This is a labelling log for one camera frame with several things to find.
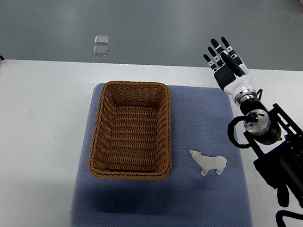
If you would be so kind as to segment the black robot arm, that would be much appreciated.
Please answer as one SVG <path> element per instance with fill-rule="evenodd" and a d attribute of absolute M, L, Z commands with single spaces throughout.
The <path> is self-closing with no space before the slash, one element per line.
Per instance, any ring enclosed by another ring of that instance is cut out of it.
<path fill-rule="evenodd" d="M 240 108 L 227 128 L 230 142 L 241 149 L 252 148 L 255 169 L 277 190 L 278 227 L 286 227 L 284 217 L 303 221 L 303 130 L 276 104 L 271 110 L 261 102 L 262 89 L 251 86 L 251 75 L 243 60 L 225 38 L 211 39 L 204 59 L 213 76 Z"/>

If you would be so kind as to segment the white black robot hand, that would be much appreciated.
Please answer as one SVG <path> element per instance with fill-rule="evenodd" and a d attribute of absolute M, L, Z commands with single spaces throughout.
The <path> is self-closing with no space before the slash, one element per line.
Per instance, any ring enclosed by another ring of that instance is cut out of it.
<path fill-rule="evenodd" d="M 242 104 L 246 100 L 255 99 L 256 90 L 251 86 L 251 75 L 241 58 L 236 54 L 225 37 L 221 37 L 225 48 L 214 38 L 210 40 L 212 46 L 220 53 L 208 47 L 208 51 L 214 59 L 204 54 L 203 57 L 208 66 L 214 72 L 214 77 L 219 88 L 227 95 L 230 95 L 236 104 Z"/>

